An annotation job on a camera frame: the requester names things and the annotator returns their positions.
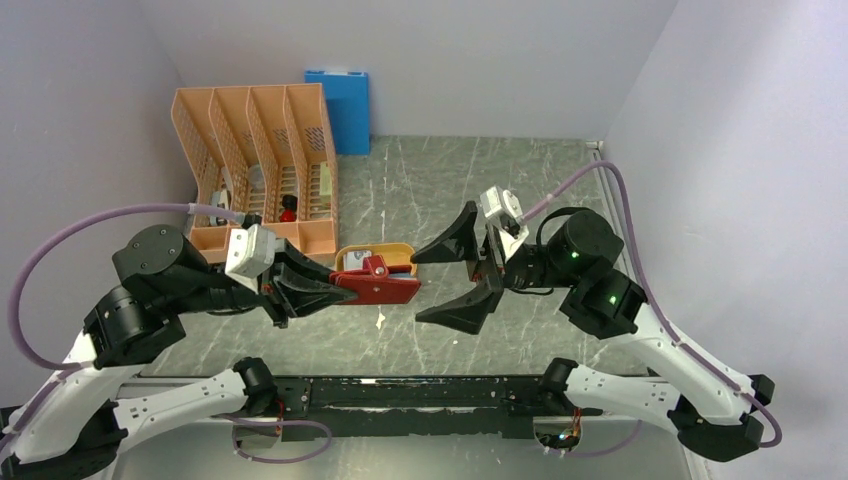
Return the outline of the yellow oval tray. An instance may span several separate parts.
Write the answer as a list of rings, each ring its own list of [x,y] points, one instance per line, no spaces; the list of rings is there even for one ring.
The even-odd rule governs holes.
[[[411,262],[411,257],[415,253],[414,248],[406,243],[378,243],[365,245],[350,245],[339,250],[335,257],[335,269],[337,271],[345,271],[342,265],[343,254],[349,250],[368,249],[373,252],[373,255],[379,255],[384,262],[390,266],[408,266],[412,276],[417,275],[417,267]]]

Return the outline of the red leather card holder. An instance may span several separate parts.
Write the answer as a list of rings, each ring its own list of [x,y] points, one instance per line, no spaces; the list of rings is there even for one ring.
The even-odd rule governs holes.
[[[421,287],[411,265],[387,265],[381,255],[365,257],[360,269],[331,273],[329,280],[354,293],[343,305],[407,304]]]

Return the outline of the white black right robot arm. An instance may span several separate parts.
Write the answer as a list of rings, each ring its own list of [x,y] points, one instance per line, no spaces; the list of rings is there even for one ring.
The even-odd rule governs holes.
[[[473,288],[419,312],[421,323],[478,334],[503,295],[566,295],[560,311],[585,334],[641,360],[649,378],[606,374],[556,358],[538,397],[545,411],[576,417],[585,410],[626,415],[674,434],[688,450],[728,462],[764,447],[762,418],[774,394],[766,375],[745,375],[719,363],[662,321],[645,288],[615,267],[624,243],[610,224],[585,207],[555,211],[560,227],[549,239],[520,243],[516,227],[494,223],[478,240],[478,209],[468,202],[454,222],[412,255],[416,265],[463,262]]]

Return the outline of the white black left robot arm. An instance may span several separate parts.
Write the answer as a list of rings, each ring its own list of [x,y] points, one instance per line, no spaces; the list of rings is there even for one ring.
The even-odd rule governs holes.
[[[285,407],[267,364],[246,357],[204,380],[119,399],[121,386],[184,339],[181,316],[262,309],[278,327],[354,298],[287,241],[238,282],[175,227],[154,225],[112,258],[120,282],[86,316],[65,362],[26,404],[1,416],[5,479],[90,479],[158,435],[206,418],[273,434]],[[277,418],[268,419],[274,413]]]

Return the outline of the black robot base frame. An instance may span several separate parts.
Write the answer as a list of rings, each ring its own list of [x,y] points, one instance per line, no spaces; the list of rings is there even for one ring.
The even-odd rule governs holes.
[[[278,376],[277,395],[237,416],[288,422],[285,442],[319,439],[317,423],[334,437],[405,437],[498,434],[532,439],[534,423],[568,420],[575,408],[543,388],[539,375],[305,377]]]

